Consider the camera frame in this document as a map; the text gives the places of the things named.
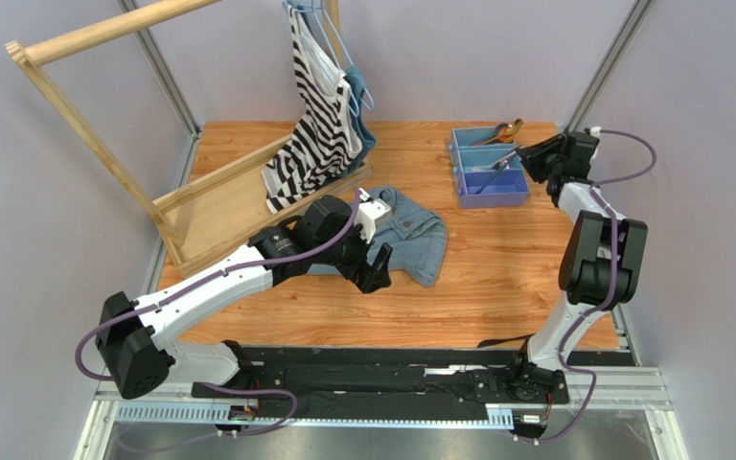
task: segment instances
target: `denim shirt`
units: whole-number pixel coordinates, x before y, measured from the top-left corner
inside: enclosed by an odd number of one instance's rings
[[[404,270],[422,286],[432,287],[448,247],[448,228],[442,218],[394,187],[377,187],[369,193],[388,203],[394,215],[377,228],[374,244],[368,251],[368,264],[374,261],[382,244],[387,242],[394,249],[388,268]],[[339,271],[330,265],[315,264],[309,274],[339,275]]]

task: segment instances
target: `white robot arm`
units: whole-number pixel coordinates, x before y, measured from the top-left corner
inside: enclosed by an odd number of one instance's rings
[[[383,245],[373,264],[366,255],[391,208],[361,191],[353,225],[346,229],[352,212],[339,198],[323,196],[302,217],[264,228],[222,261],[173,287],[133,301],[123,292],[108,298],[102,325],[128,313],[134,316],[96,334],[96,346],[122,397],[138,398],[164,382],[229,381],[239,365],[228,346],[177,338],[210,314],[305,274],[312,264],[335,266],[364,293],[390,286],[390,246]],[[344,236],[331,242],[338,233]],[[325,245],[329,247],[318,250]],[[315,249],[317,254],[305,257]]]
[[[637,288],[646,224],[617,213],[588,180],[598,138],[559,134],[516,153],[530,177],[547,182],[553,203],[575,226],[559,270],[561,298],[519,354],[508,392],[519,401],[544,400],[558,388],[575,345],[588,328]]]

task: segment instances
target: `striped shirt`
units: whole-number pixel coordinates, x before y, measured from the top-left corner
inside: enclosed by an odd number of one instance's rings
[[[317,44],[300,13],[288,7],[294,77],[306,113],[291,139],[261,171],[272,213],[320,189],[346,171],[362,149],[348,110],[350,86]]]

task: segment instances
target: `blue organizer box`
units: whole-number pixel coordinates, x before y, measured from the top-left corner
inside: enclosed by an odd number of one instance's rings
[[[496,171],[474,171],[475,168],[492,164],[510,152],[513,144],[473,146],[472,144],[493,135],[495,127],[472,127],[454,129],[448,149],[453,163],[453,178],[459,205],[462,209],[519,206],[527,199],[530,189],[518,157],[510,159],[510,169],[498,173],[493,182],[481,194],[478,191]]]

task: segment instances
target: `wooden clothes rack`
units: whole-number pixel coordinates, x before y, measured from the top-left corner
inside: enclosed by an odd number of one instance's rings
[[[42,69],[51,62],[218,1],[161,0],[27,48],[18,41],[6,45],[25,76],[152,219],[175,268],[183,276],[220,261],[259,229],[302,214],[322,195],[343,194],[372,176],[371,165],[364,163],[347,177],[271,214],[265,205],[266,189],[260,171],[289,135],[153,200]],[[329,0],[326,4],[334,24],[339,27],[337,1]],[[334,45],[334,52],[341,53],[338,44]]]

